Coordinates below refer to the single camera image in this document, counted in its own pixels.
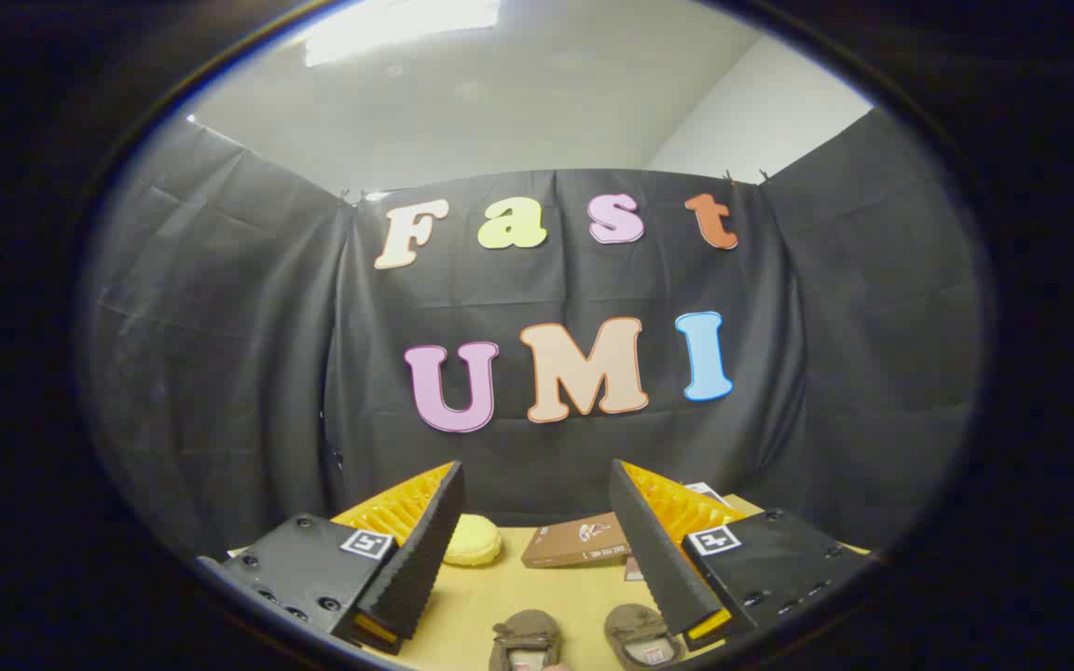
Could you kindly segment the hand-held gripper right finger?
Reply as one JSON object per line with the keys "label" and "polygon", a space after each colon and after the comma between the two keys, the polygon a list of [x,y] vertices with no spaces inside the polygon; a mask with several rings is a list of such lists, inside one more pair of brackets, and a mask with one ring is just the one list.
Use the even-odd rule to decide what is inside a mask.
{"label": "hand-held gripper right finger", "polygon": [[755,514],[626,461],[609,500],[668,631],[687,650],[754,650],[847,607],[869,553],[771,507]]}

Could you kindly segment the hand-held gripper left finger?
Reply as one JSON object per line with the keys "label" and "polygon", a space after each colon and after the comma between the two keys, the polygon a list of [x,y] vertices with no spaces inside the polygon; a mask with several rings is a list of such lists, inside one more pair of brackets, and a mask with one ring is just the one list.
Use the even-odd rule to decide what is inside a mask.
{"label": "hand-held gripper left finger", "polygon": [[451,461],[337,517],[286,517],[200,568],[302,636],[395,654],[418,628],[464,501],[463,467]]}

